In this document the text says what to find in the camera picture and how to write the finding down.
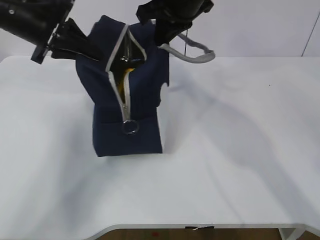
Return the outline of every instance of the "bag handle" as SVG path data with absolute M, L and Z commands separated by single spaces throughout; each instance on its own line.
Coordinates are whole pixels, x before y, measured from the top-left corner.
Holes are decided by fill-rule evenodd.
M 205 63 L 211 62 L 212 60 L 214 60 L 216 58 L 215 52 L 213 50 L 210 50 L 207 46 L 205 46 L 199 42 L 191 40 L 190 38 L 188 38 L 186 35 L 184 35 L 182 33 L 180 33 L 178 35 L 178 37 L 181 38 L 183 41 L 185 41 L 186 44 L 189 45 L 190 47 L 202 49 L 204 51 L 204 54 L 201 56 L 197 56 L 197 57 L 185 56 L 181 52 L 170 47 L 170 45 L 167 43 L 162 44 L 161 46 L 159 46 L 159 48 L 166 50 L 167 52 L 169 52 L 173 56 L 177 57 L 178 59 L 181 59 L 181 60 L 188 62 L 188 63 L 191 63 L 191 64 L 205 64 Z

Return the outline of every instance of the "navy blue bag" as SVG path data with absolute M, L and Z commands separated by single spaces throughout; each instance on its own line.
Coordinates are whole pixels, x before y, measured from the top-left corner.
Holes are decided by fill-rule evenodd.
M 151 22 L 127 26 L 104 15 L 88 36 L 104 59 L 76 59 L 81 83 L 95 103 L 93 146 L 99 157 L 163 153 L 157 107 L 162 85 L 169 85 L 169 53 L 155 45 L 154 33 Z M 125 34 L 145 63 L 125 75 L 123 99 L 112 65 Z

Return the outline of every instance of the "zipper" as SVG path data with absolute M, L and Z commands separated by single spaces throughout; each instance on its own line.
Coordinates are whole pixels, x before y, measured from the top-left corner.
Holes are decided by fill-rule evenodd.
M 120 110 L 121 110 L 122 121 L 123 121 L 122 131 L 126 135 L 136 134 L 139 131 L 139 124 L 136 120 L 131 119 L 131 96 L 130 96 L 130 84 L 129 84 L 130 72 L 128 72 L 125 75 L 124 81 L 123 81 L 123 92 L 124 92 L 125 102 L 123 102 L 121 99 L 113 72 L 109 71 L 108 74 L 109 74 L 110 84 L 115 93 L 116 99 L 119 103 Z

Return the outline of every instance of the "metal ring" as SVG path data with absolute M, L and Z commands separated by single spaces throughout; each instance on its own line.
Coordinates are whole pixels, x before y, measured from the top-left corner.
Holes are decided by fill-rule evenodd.
M 133 125 L 134 127 L 131 127 L 132 130 L 128 130 L 126 129 L 126 127 L 128 125 Z M 133 135 L 133 134 L 136 134 L 138 131 L 139 131 L 139 123 L 136 121 L 136 120 L 127 120 L 127 121 L 124 121 L 123 124 L 122 124 L 122 131 L 124 134 L 126 135 Z

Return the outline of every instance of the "table surface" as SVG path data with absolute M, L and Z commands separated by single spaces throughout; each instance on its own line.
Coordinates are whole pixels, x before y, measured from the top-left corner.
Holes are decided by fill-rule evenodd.
M 171 58 L 163 155 L 98 158 L 71 60 L 0 63 L 0 239 L 320 230 L 320 57 Z

